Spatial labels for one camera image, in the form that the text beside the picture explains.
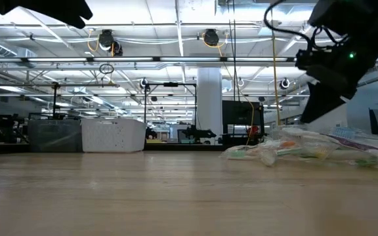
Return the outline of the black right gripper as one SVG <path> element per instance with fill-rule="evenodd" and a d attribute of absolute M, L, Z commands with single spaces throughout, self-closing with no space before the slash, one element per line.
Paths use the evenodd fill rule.
<path fill-rule="evenodd" d="M 307 74 L 318 82 L 308 82 L 310 96 L 301 115 L 302 123 L 311 123 L 351 99 L 359 80 L 378 59 L 378 21 L 349 36 L 330 51 L 312 53 Z"/>

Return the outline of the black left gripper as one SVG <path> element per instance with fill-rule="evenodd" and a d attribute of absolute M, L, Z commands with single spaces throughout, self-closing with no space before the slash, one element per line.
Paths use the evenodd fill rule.
<path fill-rule="evenodd" d="M 5 15 L 11 10 L 22 7 L 45 14 L 67 25 L 83 29 L 82 18 L 92 18 L 93 13 L 86 0 L 0 0 L 0 14 Z"/>

